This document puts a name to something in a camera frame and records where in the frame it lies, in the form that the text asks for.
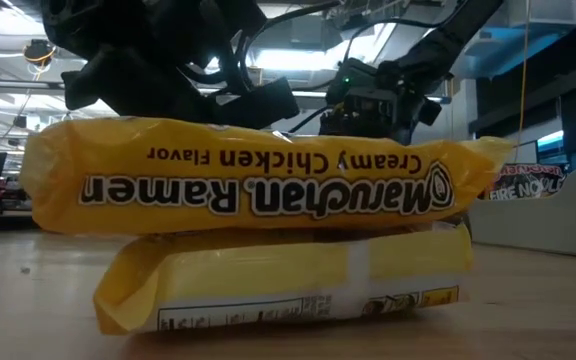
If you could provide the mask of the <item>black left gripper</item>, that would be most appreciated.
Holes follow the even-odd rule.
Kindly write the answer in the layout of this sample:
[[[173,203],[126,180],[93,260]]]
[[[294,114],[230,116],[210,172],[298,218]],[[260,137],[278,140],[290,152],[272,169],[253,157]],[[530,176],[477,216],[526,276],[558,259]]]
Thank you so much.
[[[193,84],[221,82],[222,75],[202,74],[187,65],[134,47],[103,47],[80,70],[62,74],[66,106],[80,109],[98,100],[121,116],[169,118],[243,128],[266,128],[295,117],[298,104],[285,77],[220,105]]]

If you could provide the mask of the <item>yellow Creamy Chicken ramen pack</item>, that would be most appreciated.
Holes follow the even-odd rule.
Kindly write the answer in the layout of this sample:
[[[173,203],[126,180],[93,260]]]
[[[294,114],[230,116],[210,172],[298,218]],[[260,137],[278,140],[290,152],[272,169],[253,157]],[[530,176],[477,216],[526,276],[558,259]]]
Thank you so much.
[[[57,233],[399,227],[466,210],[511,149],[96,118],[29,137],[19,181],[34,221]]]
[[[115,256],[93,303],[106,335],[376,317],[457,302],[472,262],[463,225],[149,235]]]

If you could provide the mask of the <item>black Fire noodle pack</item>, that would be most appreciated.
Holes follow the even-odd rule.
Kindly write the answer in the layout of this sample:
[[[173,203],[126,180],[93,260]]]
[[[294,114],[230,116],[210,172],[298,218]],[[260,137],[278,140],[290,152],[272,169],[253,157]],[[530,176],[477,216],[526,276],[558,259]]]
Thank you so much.
[[[557,165],[505,164],[480,198],[499,201],[549,197],[562,188],[566,177]]]

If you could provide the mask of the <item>ceiling strip light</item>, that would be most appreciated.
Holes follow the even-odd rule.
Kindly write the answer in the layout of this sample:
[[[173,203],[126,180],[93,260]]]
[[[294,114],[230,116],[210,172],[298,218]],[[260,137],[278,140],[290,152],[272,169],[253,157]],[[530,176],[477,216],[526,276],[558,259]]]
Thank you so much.
[[[222,88],[198,88],[198,91],[202,95],[209,95],[217,92],[218,90],[223,90]],[[292,91],[292,95],[295,97],[303,98],[325,98],[326,92],[319,91]]]

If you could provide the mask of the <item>white plastic bin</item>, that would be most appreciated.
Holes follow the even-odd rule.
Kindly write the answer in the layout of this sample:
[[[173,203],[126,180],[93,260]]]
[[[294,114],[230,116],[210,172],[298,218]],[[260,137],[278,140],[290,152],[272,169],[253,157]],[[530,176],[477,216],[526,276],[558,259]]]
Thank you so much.
[[[576,170],[549,197],[477,200],[468,215],[475,243],[576,256]]]

